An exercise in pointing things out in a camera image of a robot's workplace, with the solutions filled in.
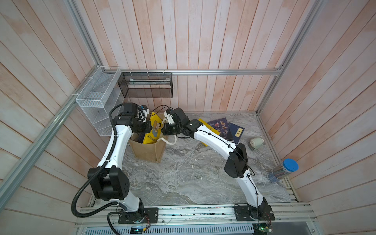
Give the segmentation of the dark portrait book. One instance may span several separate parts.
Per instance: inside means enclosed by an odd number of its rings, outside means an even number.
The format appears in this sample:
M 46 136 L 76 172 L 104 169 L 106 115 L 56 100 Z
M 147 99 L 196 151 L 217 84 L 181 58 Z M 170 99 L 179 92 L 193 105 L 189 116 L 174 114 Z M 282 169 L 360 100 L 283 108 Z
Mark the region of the dark portrait book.
M 220 137 L 229 142 L 233 142 L 233 135 L 230 131 L 229 123 L 225 117 L 209 121 L 208 125 L 217 130 Z

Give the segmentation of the aluminium frame bar back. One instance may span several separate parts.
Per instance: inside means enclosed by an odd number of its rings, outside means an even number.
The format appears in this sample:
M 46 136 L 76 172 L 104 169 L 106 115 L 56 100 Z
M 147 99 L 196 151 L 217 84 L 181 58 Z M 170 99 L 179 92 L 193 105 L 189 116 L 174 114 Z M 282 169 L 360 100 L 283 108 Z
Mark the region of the aluminium frame bar back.
M 171 75 L 279 75 L 281 69 L 121 69 L 118 67 L 103 67 L 104 71 L 107 73 L 111 72 L 127 72 L 130 74 L 142 74 L 146 75 L 152 74 L 167 74 Z

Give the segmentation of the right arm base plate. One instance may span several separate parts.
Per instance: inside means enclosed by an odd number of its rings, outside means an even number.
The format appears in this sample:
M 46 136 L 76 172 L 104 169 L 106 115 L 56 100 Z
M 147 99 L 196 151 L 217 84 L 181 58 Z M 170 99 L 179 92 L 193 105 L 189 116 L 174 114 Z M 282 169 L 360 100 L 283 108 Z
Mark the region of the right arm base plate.
M 234 204 L 233 206 L 237 221 L 274 221 L 275 215 L 270 205 L 264 209 L 256 209 L 248 205 L 241 206 Z

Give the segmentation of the brown canvas tote bag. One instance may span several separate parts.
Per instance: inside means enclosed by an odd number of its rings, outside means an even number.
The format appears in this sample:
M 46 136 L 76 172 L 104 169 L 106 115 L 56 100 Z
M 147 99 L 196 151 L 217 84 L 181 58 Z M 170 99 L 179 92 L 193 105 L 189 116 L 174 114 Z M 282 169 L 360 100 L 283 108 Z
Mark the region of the brown canvas tote bag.
M 163 115 L 161 113 L 157 113 L 157 115 L 162 119 L 162 124 L 164 125 Z M 160 138 L 155 144 L 144 145 L 142 144 L 144 136 L 145 133 L 134 133 L 132 134 L 128 143 L 130 144 L 131 149 L 133 150 L 133 153 L 137 159 L 153 163 L 160 163 L 166 146 L 175 145 L 177 142 L 176 136 L 170 136 L 170 142 L 168 140 L 168 136 L 164 136 L 161 133 Z

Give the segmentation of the clear tube blue cap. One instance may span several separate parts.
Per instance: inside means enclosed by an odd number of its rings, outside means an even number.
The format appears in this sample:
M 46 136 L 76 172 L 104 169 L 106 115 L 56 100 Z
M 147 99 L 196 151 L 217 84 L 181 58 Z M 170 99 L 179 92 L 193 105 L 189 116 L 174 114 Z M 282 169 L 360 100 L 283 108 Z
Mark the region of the clear tube blue cap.
M 274 167 L 268 174 L 267 178 L 270 183 L 278 183 L 280 180 L 286 178 L 288 175 L 296 172 L 299 169 L 298 163 L 293 159 L 284 159 L 276 167 Z

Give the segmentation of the black mesh wall basket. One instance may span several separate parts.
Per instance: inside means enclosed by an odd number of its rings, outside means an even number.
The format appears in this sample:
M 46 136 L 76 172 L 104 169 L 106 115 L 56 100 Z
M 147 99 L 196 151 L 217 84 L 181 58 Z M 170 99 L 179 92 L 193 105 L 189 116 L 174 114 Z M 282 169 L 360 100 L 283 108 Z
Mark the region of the black mesh wall basket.
M 118 86 L 129 99 L 171 99 L 172 74 L 167 72 L 122 72 Z

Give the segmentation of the small blue book far right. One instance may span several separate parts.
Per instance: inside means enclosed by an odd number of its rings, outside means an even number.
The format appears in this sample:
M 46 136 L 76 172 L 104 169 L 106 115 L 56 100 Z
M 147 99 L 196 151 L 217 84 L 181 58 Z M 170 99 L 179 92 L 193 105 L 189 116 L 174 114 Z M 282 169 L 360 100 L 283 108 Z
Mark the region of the small blue book far right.
M 235 144 L 238 144 L 242 137 L 242 134 L 244 133 L 245 128 L 239 125 L 236 125 L 234 123 L 231 123 L 231 122 L 229 122 L 228 124 L 229 124 L 230 132 L 233 136 L 233 142 Z

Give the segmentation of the white tape roll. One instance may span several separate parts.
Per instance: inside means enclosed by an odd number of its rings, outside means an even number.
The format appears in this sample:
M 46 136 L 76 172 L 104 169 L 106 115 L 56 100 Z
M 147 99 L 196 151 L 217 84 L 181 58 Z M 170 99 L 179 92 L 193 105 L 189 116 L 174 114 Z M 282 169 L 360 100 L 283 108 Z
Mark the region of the white tape roll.
M 264 139 L 261 137 L 252 138 L 248 144 L 251 150 L 257 150 L 264 144 Z

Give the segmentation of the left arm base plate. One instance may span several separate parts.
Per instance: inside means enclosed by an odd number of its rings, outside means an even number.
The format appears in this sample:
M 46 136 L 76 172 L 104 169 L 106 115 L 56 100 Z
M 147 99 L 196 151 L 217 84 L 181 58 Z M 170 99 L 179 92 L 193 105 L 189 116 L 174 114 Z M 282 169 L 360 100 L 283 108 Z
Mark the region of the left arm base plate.
M 147 224 L 147 223 L 157 223 L 159 215 L 159 209 L 146 208 L 143 212 L 125 212 L 119 216 L 118 224 Z

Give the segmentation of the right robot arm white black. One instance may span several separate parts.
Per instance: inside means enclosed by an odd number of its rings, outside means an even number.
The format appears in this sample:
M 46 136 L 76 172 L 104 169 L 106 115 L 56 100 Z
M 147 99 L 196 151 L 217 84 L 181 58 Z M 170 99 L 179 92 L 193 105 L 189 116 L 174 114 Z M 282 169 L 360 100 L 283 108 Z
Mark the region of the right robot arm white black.
M 165 136 L 182 134 L 187 138 L 200 141 L 215 150 L 225 160 L 224 170 L 239 184 L 246 197 L 248 214 L 253 220 L 275 220 L 274 213 L 266 198 L 260 193 L 252 176 L 253 170 L 248 164 L 244 144 L 235 144 L 211 131 L 203 122 L 189 119 L 181 108 L 168 108 L 164 112 L 166 123 L 162 127 Z

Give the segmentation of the yellow book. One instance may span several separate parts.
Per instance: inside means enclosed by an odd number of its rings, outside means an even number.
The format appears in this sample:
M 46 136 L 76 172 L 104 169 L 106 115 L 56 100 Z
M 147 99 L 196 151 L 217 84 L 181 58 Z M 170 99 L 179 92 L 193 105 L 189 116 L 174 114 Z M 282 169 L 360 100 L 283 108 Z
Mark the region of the yellow book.
M 220 146 L 220 133 L 202 119 L 199 119 L 199 121 L 203 125 L 197 129 L 194 138 L 212 149 L 218 148 Z
M 150 116 L 150 121 L 152 129 L 149 133 L 145 134 L 142 144 L 155 144 L 161 135 L 161 129 L 163 127 L 162 119 L 155 113 L 152 112 Z

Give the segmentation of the aluminium rail front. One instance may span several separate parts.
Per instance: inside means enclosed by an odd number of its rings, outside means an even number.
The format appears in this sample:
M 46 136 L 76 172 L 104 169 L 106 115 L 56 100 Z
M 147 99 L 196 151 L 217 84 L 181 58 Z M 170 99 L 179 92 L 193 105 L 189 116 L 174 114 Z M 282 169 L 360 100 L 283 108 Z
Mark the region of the aluminium rail front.
M 290 202 L 270 203 L 269 205 L 271 211 L 263 218 L 271 219 L 274 216 L 273 224 L 277 222 L 318 221 L 309 203 Z M 94 216 L 78 218 L 74 227 L 107 226 L 107 214 L 115 210 L 116 207 L 109 207 Z M 158 212 L 153 216 L 157 216 L 157 221 L 152 222 L 152 226 L 239 223 L 234 204 L 159 206 Z

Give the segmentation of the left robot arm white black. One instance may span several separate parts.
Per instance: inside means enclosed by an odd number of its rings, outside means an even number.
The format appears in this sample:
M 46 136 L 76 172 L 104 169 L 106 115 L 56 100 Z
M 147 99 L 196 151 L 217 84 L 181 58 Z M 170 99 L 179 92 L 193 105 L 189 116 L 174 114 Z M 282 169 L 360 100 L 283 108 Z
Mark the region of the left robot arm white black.
M 89 169 L 88 178 L 96 199 L 108 204 L 90 212 L 95 215 L 110 206 L 118 206 L 121 213 L 144 217 L 144 205 L 140 198 L 130 191 L 128 177 L 122 171 L 125 150 L 132 135 L 151 130 L 147 120 L 149 109 L 135 103 L 116 105 L 108 114 L 112 128 L 110 143 L 96 168 Z

